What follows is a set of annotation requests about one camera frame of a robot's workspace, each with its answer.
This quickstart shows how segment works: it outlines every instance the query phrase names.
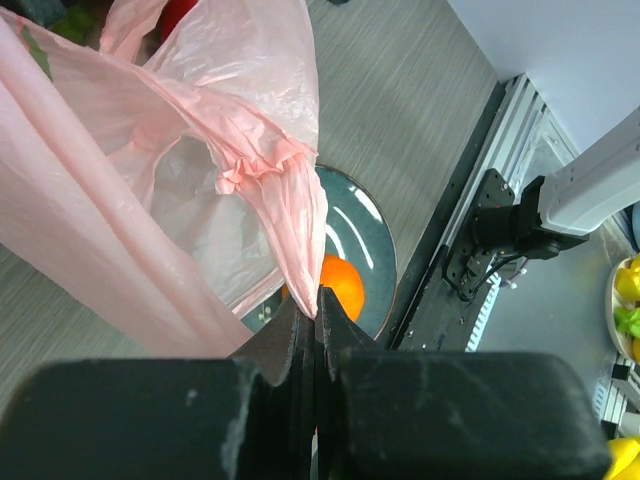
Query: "orange fruit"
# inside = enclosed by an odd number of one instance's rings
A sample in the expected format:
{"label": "orange fruit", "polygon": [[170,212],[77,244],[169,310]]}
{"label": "orange fruit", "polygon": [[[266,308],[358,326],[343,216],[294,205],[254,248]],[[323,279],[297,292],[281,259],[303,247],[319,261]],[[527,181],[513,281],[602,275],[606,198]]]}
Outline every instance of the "orange fruit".
{"label": "orange fruit", "polygon": [[[362,279],[353,265],[336,255],[325,255],[320,273],[320,285],[333,290],[349,320],[352,322],[358,320],[365,296]],[[288,293],[289,289],[285,284],[282,287],[282,296],[285,297]]]}

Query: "black mounting plate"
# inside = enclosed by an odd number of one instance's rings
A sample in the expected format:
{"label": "black mounting plate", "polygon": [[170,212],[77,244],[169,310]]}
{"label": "black mounting plate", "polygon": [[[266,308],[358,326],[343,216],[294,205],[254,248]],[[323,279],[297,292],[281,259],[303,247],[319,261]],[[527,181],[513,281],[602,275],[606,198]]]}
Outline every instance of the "black mounting plate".
{"label": "black mounting plate", "polygon": [[502,175],[493,168],[487,170],[453,241],[443,269],[444,279],[455,290],[472,296],[471,290],[476,281],[484,275],[493,259],[494,254],[484,252],[473,238],[476,212],[479,208],[508,207],[514,201],[515,194]]}

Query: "dark green plate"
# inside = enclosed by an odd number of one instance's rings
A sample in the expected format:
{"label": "dark green plate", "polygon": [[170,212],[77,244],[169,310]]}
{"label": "dark green plate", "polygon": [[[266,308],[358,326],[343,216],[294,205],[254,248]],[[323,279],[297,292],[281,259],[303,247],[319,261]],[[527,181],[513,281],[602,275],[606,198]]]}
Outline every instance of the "dark green plate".
{"label": "dark green plate", "polygon": [[[376,338],[387,322],[396,291],[396,250],[389,225],[353,179],[329,167],[317,166],[316,171],[329,203],[326,252],[347,260],[360,273],[366,299],[357,324]],[[257,332],[276,313],[280,301],[276,292],[242,321]]]}

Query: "white bowl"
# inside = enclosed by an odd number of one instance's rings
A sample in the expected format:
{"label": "white bowl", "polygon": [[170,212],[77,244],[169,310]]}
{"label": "white bowl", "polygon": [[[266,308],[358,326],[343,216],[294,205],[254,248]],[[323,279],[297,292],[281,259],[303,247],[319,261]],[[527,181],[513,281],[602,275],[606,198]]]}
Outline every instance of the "white bowl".
{"label": "white bowl", "polygon": [[613,314],[616,307],[626,307],[630,310],[635,308],[634,304],[628,303],[620,297],[615,287],[618,270],[621,268],[629,268],[632,260],[633,258],[623,260],[611,272],[609,282],[607,283],[607,289],[605,290],[604,308],[605,315],[607,317],[607,328],[609,329],[609,335],[611,336],[613,344],[616,346],[618,352],[620,352],[620,355],[625,357],[627,360],[635,362],[636,360],[633,358],[633,349],[631,347],[633,337],[627,333],[620,333],[616,329],[616,320]]}

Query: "translucent plastic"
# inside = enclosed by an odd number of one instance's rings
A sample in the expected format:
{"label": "translucent plastic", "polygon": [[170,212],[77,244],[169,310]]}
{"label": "translucent plastic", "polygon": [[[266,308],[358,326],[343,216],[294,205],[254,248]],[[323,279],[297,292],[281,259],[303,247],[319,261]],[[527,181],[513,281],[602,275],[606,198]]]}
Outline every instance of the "translucent plastic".
{"label": "translucent plastic", "polygon": [[316,313],[313,37],[303,0],[202,0],[132,65],[163,3],[116,0],[102,53],[0,10],[0,241],[151,352],[224,356],[283,275]]}

